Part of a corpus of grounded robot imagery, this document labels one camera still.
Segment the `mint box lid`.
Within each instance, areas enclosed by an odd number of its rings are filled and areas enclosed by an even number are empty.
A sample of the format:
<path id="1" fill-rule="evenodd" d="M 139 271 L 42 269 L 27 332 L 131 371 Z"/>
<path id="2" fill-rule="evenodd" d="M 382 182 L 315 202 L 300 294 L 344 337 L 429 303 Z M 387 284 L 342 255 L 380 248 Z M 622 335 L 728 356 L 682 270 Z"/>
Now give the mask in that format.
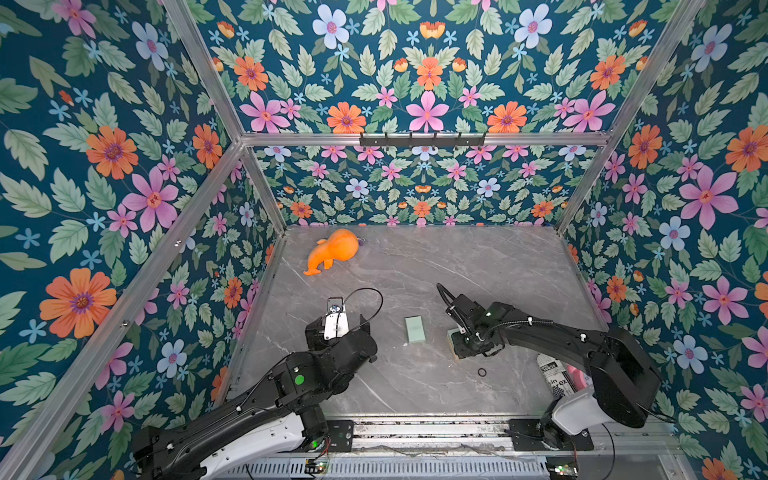
<path id="1" fill-rule="evenodd" d="M 458 333 L 459 336 L 461 336 L 460 329 L 459 328 L 453 328 L 453 329 L 449 329 L 447 331 L 446 337 L 447 337 L 447 344 L 448 344 L 449 351 L 450 351 L 454 361 L 458 362 L 460 360 L 460 358 L 456 354 L 455 345 L 454 345 L 454 341 L 453 341 L 453 335 L 455 333 Z"/>

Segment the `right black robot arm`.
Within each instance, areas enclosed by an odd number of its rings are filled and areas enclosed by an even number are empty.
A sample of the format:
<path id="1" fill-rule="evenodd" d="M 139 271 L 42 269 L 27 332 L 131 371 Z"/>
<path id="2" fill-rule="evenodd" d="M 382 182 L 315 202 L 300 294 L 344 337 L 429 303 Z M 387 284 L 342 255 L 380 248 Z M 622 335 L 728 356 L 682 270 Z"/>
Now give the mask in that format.
<path id="1" fill-rule="evenodd" d="M 450 336 L 458 358 L 491 357 L 506 346 L 523 347 L 571 365 L 592 380 L 591 385 L 560 397 L 547 408 L 540 431 L 549 444 L 606 422 L 633 429 L 645 426 L 661 375 L 630 332 L 618 327 L 607 331 L 575 328 L 501 302 L 485 308 L 442 286 L 438 293 L 446 313 L 459 326 Z"/>

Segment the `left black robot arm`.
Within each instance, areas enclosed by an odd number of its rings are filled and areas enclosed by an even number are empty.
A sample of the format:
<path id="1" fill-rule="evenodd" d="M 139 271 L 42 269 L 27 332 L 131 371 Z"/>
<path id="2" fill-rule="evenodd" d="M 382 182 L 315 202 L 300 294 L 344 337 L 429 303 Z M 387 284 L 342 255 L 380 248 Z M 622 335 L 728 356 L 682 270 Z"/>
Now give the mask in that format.
<path id="1" fill-rule="evenodd" d="M 321 409 L 376 358 L 367 320 L 319 350 L 279 360 L 252 387 L 180 427 L 145 427 L 132 450 L 142 479 L 216 479 L 258 458 L 328 446 Z"/>

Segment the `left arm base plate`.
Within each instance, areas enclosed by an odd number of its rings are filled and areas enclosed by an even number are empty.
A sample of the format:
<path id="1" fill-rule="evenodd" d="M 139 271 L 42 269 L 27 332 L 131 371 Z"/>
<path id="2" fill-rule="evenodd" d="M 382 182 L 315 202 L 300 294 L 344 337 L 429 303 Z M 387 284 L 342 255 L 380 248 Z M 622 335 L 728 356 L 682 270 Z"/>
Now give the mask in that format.
<path id="1" fill-rule="evenodd" d="M 355 436 L 355 422 L 349 419 L 327 420 L 326 439 L 330 441 L 328 452 L 349 453 Z"/>

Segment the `mint green box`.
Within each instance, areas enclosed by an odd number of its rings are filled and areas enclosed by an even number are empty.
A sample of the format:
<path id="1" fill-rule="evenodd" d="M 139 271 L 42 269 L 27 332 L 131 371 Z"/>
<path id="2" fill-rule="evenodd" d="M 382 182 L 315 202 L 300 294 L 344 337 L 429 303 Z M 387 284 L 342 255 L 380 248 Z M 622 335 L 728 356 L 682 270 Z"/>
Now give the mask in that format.
<path id="1" fill-rule="evenodd" d="M 409 344 L 418 344 L 426 341 L 423 320 L 420 316 L 409 316 L 404 321 Z"/>

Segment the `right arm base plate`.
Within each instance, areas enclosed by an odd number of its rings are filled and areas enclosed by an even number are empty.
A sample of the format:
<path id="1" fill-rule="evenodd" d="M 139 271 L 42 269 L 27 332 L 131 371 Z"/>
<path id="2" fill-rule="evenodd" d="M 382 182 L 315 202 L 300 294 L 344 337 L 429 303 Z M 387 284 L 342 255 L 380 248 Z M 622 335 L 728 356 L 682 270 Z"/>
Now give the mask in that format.
<path id="1" fill-rule="evenodd" d="M 542 425 L 538 419 L 510 419 L 505 433 L 515 451 L 593 451 L 594 443 L 587 430 L 568 435 L 554 424 Z"/>

